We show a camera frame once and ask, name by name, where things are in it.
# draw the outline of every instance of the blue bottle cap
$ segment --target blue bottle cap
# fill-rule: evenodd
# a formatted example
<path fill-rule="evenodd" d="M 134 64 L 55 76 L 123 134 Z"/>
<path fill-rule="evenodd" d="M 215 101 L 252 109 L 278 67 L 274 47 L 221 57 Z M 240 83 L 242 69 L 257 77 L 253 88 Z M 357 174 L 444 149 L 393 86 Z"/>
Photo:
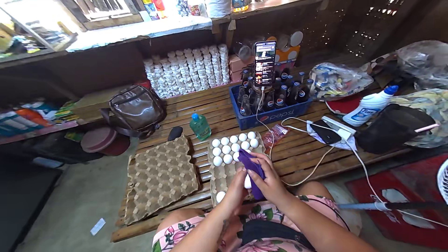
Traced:
<path fill-rule="evenodd" d="M 397 90 L 398 90 L 398 86 L 394 85 L 394 86 L 387 87 L 384 90 L 384 93 L 386 93 L 388 95 L 393 95 L 393 94 L 395 94 L 395 92 L 397 92 Z"/>

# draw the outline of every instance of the smartphone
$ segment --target smartphone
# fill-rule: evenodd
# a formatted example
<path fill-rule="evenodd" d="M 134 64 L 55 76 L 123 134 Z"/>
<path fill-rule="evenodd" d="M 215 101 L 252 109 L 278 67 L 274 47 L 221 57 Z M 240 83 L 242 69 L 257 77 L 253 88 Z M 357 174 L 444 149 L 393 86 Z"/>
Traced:
<path fill-rule="evenodd" d="M 262 41 L 255 43 L 254 84 L 256 87 L 272 86 L 274 83 L 276 43 L 276 41 Z"/>
<path fill-rule="evenodd" d="M 327 123 L 325 123 L 323 120 L 318 120 L 313 122 L 316 125 L 322 126 L 322 127 L 326 127 L 326 128 L 330 128 L 330 126 L 328 126 Z M 328 129 L 324 129 L 321 128 L 319 126 L 316 125 L 310 125 L 311 129 L 313 129 L 314 131 L 316 131 L 316 133 L 320 136 L 320 138 L 322 138 L 322 140 L 326 143 L 326 144 L 333 144 L 333 143 L 337 143 L 341 140 L 340 136 L 332 131 L 332 130 L 328 130 Z"/>

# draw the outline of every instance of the pink lid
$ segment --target pink lid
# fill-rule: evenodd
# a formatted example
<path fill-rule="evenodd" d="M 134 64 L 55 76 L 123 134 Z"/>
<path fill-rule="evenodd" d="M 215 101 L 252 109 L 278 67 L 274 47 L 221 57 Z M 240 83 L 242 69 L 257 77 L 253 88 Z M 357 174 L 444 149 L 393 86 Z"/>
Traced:
<path fill-rule="evenodd" d="M 99 152 L 109 146 L 116 137 L 116 131 L 111 127 L 102 127 L 88 131 L 81 140 L 85 152 Z"/>

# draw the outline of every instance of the pepsi crate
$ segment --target pepsi crate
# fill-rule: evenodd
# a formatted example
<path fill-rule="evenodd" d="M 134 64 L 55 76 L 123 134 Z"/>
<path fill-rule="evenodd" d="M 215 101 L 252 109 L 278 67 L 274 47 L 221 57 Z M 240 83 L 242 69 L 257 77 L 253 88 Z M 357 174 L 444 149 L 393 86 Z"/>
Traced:
<path fill-rule="evenodd" d="M 230 99 L 232 100 L 233 111 L 238 121 L 238 125 L 241 130 L 247 130 L 262 125 L 257 121 L 256 115 L 244 117 L 240 114 L 240 108 L 237 105 L 238 90 L 240 85 L 229 87 Z M 298 117 L 305 114 L 308 107 L 311 105 L 312 99 L 308 99 L 306 102 L 297 103 L 295 105 L 286 106 L 281 109 L 274 109 L 272 111 L 263 112 L 258 114 L 258 119 L 264 124 L 271 122 L 282 121 L 288 117 Z"/>

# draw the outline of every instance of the egg tray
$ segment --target egg tray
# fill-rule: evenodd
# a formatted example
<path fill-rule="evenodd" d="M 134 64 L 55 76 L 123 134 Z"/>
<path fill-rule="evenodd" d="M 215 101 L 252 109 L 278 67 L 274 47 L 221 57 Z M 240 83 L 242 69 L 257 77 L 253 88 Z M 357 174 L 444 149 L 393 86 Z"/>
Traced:
<path fill-rule="evenodd" d="M 266 148 L 263 145 L 263 139 L 261 138 L 260 133 L 255 132 L 255 139 L 258 140 L 258 147 L 257 148 L 253 148 L 253 147 L 249 147 L 249 150 L 251 152 L 256 152 L 256 153 L 264 153 L 266 151 Z M 232 182 L 233 176 L 237 173 L 237 169 L 241 166 L 243 166 L 243 163 L 241 162 L 236 162 L 235 160 L 233 160 L 230 164 L 226 165 L 224 162 L 216 167 L 213 164 L 213 158 L 215 156 L 213 156 L 213 146 L 212 146 L 212 141 L 214 139 L 210 139 L 208 142 L 208 161 L 210 162 L 210 173 L 211 173 L 211 179 L 210 179 L 210 193 L 211 193 L 211 202 L 213 204 L 213 207 L 215 207 L 218 203 L 216 202 L 216 194 L 220 191 L 227 191 L 228 186 L 230 186 L 230 183 Z M 241 146 L 242 141 L 240 141 L 238 139 L 237 144 L 239 144 Z M 223 145 L 220 144 L 218 146 L 220 149 L 222 149 Z M 231 151 L 229 154 L 233 156 L 235 152 Z"/>
<path fill-rule="evenodd" d="M 189 151 L 182 135 L 129 157 L 131 190 L 126 196 L 125 224 L 142 220 L 199 189 Z"/>

